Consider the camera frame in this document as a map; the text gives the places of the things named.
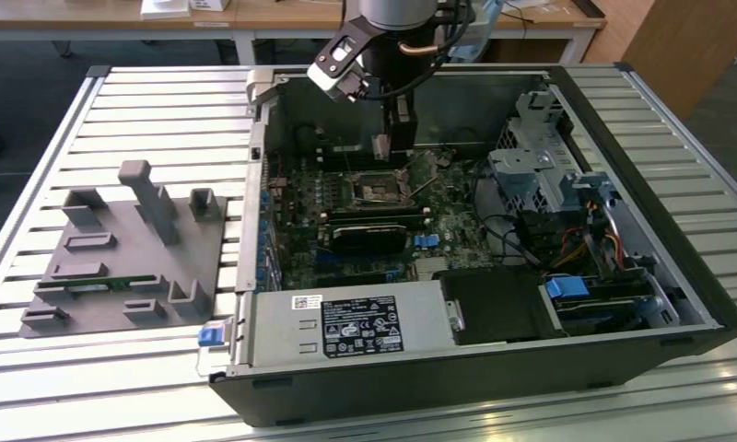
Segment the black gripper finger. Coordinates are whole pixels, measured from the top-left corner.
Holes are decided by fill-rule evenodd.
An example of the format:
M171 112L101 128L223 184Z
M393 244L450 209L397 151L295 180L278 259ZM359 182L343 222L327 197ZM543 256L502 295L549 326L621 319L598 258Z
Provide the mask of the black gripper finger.
M414 92L407 92L383 103L383 119L390 151L411 149L417 131Z

